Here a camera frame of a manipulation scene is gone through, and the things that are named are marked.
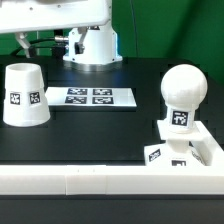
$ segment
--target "upside-down cup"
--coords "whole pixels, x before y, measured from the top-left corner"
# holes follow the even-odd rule
[[[39,65],[11,64],[5,73],[3,121],[18,127],[45,123],[50,119],[44,82]]]

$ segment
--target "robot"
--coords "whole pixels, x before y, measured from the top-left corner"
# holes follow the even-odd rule
[[[65,66],[105,71],[120,67],[122,61],[117,53],[111,12],[112,0],[1,0],[0,34],[15,33],[30,58],[35,52],[27,32],[72,29],[68,37],[55,36],[57,43],[66,46]]]

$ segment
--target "white sphere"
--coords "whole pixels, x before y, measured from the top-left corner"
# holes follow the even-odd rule
[[[185,111],[198,108],[206,96],[207,88],[207,81],[201,70],[187,64],[171,68],[161,83],[166,105]]]

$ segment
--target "black tabletop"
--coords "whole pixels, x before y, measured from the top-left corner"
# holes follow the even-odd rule
[[[136,108],[50,106],[51,119],[19,128],[2,121],[5,66],[39,64],[47,87],[131,88]],[[160,143],[156,120],[166,107],[160,83],[181,59],[125,59],[120,69],[81,72],[49,57],[0,56],[0,164],[143,165],[144,146]],[[224,88],[207,76],[208,94],[196,112],[224,145]],[[2,223],[222,223],[221,197],[1,196]]]

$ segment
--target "white paper card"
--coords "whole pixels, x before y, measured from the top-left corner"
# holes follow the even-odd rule
[[[136,107],[130,88],[48,87],[49,106]]]

